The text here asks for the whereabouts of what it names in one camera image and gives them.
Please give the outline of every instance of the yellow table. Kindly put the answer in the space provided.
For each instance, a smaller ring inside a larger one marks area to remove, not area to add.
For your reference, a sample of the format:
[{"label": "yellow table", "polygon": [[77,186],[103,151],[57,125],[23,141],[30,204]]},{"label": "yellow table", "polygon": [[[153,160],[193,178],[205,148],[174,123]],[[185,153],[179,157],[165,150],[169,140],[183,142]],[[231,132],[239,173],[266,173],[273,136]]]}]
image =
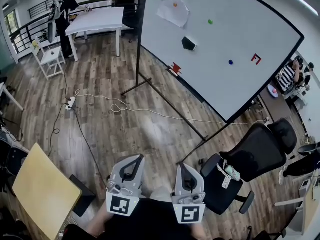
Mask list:
[{"label": "yellow table", "polygon": [[51,240],[57,237],[82,194],[37,143],[25,159],[13,191],[31,219]]}]

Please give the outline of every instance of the person in striped shirt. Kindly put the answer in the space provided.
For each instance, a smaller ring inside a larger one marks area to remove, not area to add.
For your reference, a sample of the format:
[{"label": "person in striped shirt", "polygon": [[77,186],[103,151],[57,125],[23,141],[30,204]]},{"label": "person in striped shirt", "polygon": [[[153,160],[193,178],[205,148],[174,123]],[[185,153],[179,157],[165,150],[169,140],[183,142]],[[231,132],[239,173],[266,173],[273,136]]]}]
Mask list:
[{"label": "person in striped shirt", "polygon": [[292,84],[303,81],[303,74],[300,70],[302,63],[303,60],[299,60],[299,57],[297,57],[293,62],[288,63],[281,71],[278,78],[278,86],[280,87],[279,89],[283,94]]}]

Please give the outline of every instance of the window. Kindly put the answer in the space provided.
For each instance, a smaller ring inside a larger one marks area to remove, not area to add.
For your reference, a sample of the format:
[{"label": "window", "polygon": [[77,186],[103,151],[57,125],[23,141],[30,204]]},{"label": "window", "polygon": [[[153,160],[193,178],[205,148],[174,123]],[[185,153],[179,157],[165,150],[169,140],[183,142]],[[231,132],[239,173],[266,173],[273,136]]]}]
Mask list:
[{"label": "window", "polygon": [[[11,36],[12,33],[16,32],[19,28],[17,16],[16,16],[16,11],[13,10],[7,16],[5,16],[4,22],[6,25],[6,29],[8,30],[8,33]],[[12,45],[13,45],[16,53],[18,53],[19,51],[21,52],[26,49],[26,45],[25,45],[25,42],[23,41],[21,34],[18,34],[17,36],[11,36],[10,38],[13,38],[11,40],[14,40],[12,42]]]}]

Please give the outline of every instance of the white table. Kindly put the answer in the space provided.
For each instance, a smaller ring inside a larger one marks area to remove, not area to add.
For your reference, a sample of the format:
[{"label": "white table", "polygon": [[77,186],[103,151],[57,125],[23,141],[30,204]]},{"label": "white table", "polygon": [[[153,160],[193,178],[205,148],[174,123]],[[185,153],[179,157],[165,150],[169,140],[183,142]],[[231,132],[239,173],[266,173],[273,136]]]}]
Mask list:
[{"label": "white table", "polygon": [[302,202],[302,205],[297,208],[296,215],[286,228],[288,238],[289,236],[292,237],[290,239],[295,239],[294,236],[297,237],[296,239],[299,239],[298,237],[303,235],[308,230],[310,224],[312,223],[315,217],[316,211],[320,203],[320,200],[313,199],[313,189],[316,181],[317,178],[311,179],[311,184],[304,197],[288,201],[276,202],[274,204],[274,206],[278,207]]},{"label": "white table", "polygon": [[77,62],[78,55],[72,34],[84,32],[84,38],[87,39],[87,31],[113,30],[116,31],[116,56],[120,56],[120,35],[122,21],[124,17],[124,7],[100,8],[90,12],[80,14],[66,29],[65,34],[69,36],[74,60]]},{"label": "white table", "polygon": [[0,83],[0,97],[2,92],[5,93],[5,95],[7,95],[9,97],[9,99],[21,110],[24,111],[24,108],[18,103],[18,101],[16,101],[16,99],[11,95],[11,93],[7,90],[5,83]]}]

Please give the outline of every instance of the black office chair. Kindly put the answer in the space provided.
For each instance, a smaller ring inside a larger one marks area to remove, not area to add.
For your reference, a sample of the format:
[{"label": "black office chair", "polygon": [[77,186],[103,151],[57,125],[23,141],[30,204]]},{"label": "black office chair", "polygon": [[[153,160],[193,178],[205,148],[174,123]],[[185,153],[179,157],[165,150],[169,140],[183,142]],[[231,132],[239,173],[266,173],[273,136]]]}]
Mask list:
[{"label": "black office chair", "polygon": [[320,155],[320,142],[304,145],[298,149],[298,153],[304,157],[313,154]]},{"label": "black office chair", "polygon": [[28,153],[12,147],[3,136],[0,136],[0,150],[0,192],[7,193],[7,186],[11,194],[16,197],[12,186]]},{"label": "black office chair", "polygon": [[[297,136],[285,119],[280,119],[268,127],[261,123],[254,124],[240,143],[229,152],[213,155],[206,163],[200,162],[200,174],[204,178],[206,207],[222,215],[234,200],[243,203],[239,212],[244,214],[251,206],[255,194],[248,197],[238,196],[243,181],[255,178],[285,165],[289,155],[297,144]],[[218,170],[223,168],[224,160],[241,175],[240,181],[231,180],[227,189],[222,187],[225,176]]]},{"label": "black office chair", "polygon": [[[248,227],[249,234],[246,240],[251,240],[251,234],[252,234],[252,227]],[[267,231],[262,231],[260,234],[258,234],[253,240],[271,240],[271,237],[282,237],[285,238],[287,235],[286,229],[284,229],[281,233],[272,233],[269,234]]]}]

